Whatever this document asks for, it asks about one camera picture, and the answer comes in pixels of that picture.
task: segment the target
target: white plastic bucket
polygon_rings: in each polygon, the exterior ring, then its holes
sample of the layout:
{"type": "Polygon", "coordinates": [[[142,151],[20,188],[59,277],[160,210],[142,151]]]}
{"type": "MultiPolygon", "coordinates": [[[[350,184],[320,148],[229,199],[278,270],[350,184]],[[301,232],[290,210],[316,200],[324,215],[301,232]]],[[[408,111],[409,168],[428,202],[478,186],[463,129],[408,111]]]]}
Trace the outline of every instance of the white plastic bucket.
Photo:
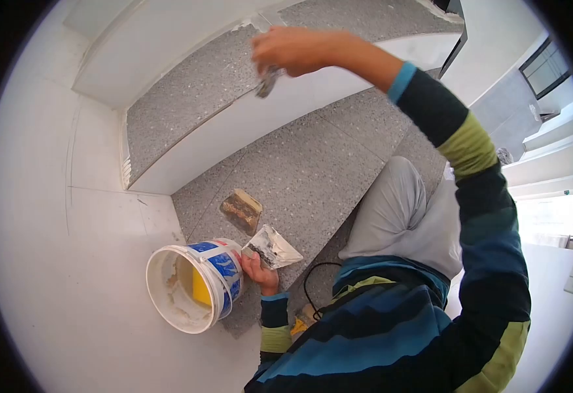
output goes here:
{"type": "Polygon", "coordinates": [[[185,333],[201,333],[232,311],[243,290],[241,246],[219,238],[165,246],[147,263],[147,289],[162,317],[185,333]],[[208,287],[212,306],[193,298],[193,267],[208,287]]]}

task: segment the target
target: yellow sponge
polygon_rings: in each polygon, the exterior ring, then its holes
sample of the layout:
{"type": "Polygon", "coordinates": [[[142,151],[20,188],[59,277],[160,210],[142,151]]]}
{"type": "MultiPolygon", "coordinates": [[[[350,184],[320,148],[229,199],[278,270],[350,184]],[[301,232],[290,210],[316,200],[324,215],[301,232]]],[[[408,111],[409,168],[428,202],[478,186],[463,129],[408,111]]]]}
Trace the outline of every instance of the yellow sponge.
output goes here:
{"type": "Polygon", "coordinates": [[[208,287],[199,271],[193,266],[193,299],[197,302],[204,303],[212,307],[212,300],[210,300],[210,293],[208,287]]]}

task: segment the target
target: blue label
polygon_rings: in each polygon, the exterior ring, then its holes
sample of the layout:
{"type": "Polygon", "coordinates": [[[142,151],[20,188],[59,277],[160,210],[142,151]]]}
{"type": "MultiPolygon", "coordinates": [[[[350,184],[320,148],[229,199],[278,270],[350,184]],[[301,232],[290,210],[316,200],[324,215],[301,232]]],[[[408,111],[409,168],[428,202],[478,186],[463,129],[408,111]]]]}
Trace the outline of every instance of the blue label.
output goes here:
{"type": "Polygon", "coordinates": [[[208,258],[208,260],[215,268],[217,268],[219,274],[223,277],[232,277],[238,273],[236,270],[236,264],[230,256],[227,255],[227,253],[212,256],[212,258],[208,258]]]}
{"type": "Polygon", "coordinates": [[[227,292],[224,292],[223,293],[223,311],[221,311],[219,318],[226,315],[228,313],[228,311],[230,310],[230,308],[232,308],[232,300],[228,296],[227,292]]]}
{"type": "Polygon", "coordinates": [[[204,252],[204,251],[208,251],[211,250],[213,248],[218,247],[216,244],[212,244],[212,243],[208,243],[207,241],[203,241],[201,243],[197,243],[197,244],[189,244],[188,247],[192,248],[193,250],[197,251],[197,252],[204,252]]]}
{"type": "Polygon", "coordinates": [[[238,279],[232,283],[230,287],[230,292],[232,293],[232,299],[236,299],[241,291],[241,279],[238,279]]]}

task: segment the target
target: person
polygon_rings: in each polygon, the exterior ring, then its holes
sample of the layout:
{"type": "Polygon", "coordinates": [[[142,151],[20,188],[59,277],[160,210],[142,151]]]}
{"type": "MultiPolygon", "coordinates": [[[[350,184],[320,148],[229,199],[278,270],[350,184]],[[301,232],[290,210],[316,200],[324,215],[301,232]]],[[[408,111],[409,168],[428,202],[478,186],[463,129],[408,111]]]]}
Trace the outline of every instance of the person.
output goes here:
{"type": "Polygon", "coordinates": [[[262,339],[244,391],[501,391],[526,342],[531,299],[516,206],[485,130],[438,81],[346,31],[273,27],[252,46],[260,74],[337,66],[369,81],[450,162],[455,182],[427,203],[413,165],[389,160],[339,253],[331,304],[294,343],[277,273],[245,257],[262,294],[262,339]],[[451,320],[443,309],[462,267],[462,310],[451,320]]]}

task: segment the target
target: black cable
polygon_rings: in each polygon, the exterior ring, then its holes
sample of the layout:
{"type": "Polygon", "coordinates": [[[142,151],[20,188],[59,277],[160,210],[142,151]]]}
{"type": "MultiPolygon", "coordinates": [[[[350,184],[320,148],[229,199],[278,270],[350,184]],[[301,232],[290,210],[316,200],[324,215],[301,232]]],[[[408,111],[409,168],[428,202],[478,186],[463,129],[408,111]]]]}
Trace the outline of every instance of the black cable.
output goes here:
{"type": "Polygon", "coordinates": [[[306,294],[306,298],[308,299],[308,302],[310,303],[311,307],[313,307],[313,310],[314,310],[313,319],[314,319],[315,321],[318,321],[319,319],[321,319],[321,316],[319,315],[319,310],[317,310],[317,308],[314,306],[313,301],[310,299],[310,295],[308,294],[308,289],[306,289],[306,282],[308,281],[308,277],[309,277],[310,274],[313,272],[313,270],[315,270],[315,269],[318,268],[319,266],[323,266],[323,265],[337,265],[337,266],[342,266],[340,263],[335,263],[335,262],[322,262],[322,263],[317,263],[315,266],[313,266],[312,268],[310,268],[310,270],[308,271],[308,273],[306,273],[306,277],[304,277],[304,293],[306,294]]]}

